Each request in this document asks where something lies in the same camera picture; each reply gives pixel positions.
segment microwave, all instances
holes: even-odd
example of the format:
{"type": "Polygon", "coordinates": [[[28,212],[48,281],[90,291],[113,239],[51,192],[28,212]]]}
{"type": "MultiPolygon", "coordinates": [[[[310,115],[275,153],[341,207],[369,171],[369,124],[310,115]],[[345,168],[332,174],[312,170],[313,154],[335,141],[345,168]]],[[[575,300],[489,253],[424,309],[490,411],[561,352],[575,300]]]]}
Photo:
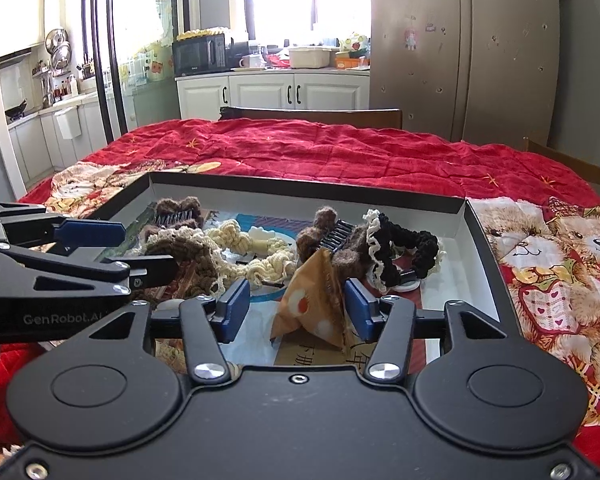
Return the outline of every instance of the microwave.
{"type": "Polygon", "coordinates": [[[224,34],[186,38],[171,44],[176,77],[227,72],[224,34]]]}

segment chair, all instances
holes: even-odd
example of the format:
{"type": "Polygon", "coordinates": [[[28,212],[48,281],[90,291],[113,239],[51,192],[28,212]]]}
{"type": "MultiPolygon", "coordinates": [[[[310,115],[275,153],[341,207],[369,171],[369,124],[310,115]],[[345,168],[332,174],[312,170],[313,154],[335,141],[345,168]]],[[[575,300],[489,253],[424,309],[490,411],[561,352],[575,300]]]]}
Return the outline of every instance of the chair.
{"type": "Polygon", "coordinates": [[[312,123],[350,124],[356,128],[402,128],[402,110],[271,110],[267,108],[220,108],[220,119],[302,119],[312,123]]]}
{"type": "Polygon", "coordinates": [[[598,184],[600,186],[600,167],[594,164],[589,164],[584,160],[575,158],[573,156],[565,155],[564,153],[556,152],[551,148],[533,142],[528,137],[524,138],[525,151],[531,153],[538,153],[539,155],[555,160],[565,165],[567,168],[573,170],[580,178],[586,180],[590,184],[598,184]]]}

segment silver screw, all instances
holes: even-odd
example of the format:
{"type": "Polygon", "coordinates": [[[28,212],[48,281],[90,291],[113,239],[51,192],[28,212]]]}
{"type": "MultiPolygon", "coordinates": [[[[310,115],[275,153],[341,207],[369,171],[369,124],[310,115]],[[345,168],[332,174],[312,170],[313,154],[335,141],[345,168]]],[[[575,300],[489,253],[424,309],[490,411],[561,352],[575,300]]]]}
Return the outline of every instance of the silver screw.
{"type": "Polygon", "coordinates": [[[45,480],[49,475],[49,471],[46,470],[46,467],[35,463],[27,465],[25,471],[31,480],[45,480]]]}
{"type": "Polygon", "coordinates": [[[222,365],[216,363],[202,363],[193,369],[193,373],[200,379],[217,379],[222,377],[226,371],[222,365]]]}
{"type": "Polygon", "coordinates": [[[567,480],[571,476],[571,466],[569,464],[558,464],[551,469],[549,476],[551,480],[567,480]]]}
{"type": "Polygon", "coordinates": [[[289,380],[293,384],[306,384],[309,382],[309,377],[302,374],[293,374],[291,377],[289,377],[289,380]]]}
{"type": "Polygon", "coordinates": [[[378,363],[369,367],[369,375],[383,381],[395,379],[399,374],[400,367],[393,363],[378,363]]]}

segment refrigerator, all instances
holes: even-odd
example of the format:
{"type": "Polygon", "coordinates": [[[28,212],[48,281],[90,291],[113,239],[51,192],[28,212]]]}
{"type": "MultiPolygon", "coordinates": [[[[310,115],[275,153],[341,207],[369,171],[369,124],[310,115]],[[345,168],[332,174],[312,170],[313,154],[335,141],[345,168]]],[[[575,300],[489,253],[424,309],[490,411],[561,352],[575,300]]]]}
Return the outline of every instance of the refrigerator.
{"type": "Polygon", "coordinates": [[[107,143],[140,126],[180,118],[171,43],[176,0],[90,0],[83,22],[107,143]]]}
{"type": "Polygon", "coordinates": [[[558,0],[371,0],[370,107],[448,140],[546,144],[558,0]]]}

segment white mug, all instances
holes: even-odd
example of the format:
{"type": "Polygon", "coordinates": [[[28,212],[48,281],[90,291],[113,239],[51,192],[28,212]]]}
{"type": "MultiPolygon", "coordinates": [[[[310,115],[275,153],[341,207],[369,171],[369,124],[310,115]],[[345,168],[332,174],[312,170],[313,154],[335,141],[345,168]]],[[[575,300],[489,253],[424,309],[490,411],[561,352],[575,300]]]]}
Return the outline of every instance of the white mug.
{"type": "Polygon", "coordinates": [[[266,65],[262,54],[249,54],[248,56],[243,56],[240,60],[240,66],[242,68],[256,68],[263,67],[266,65]]]}

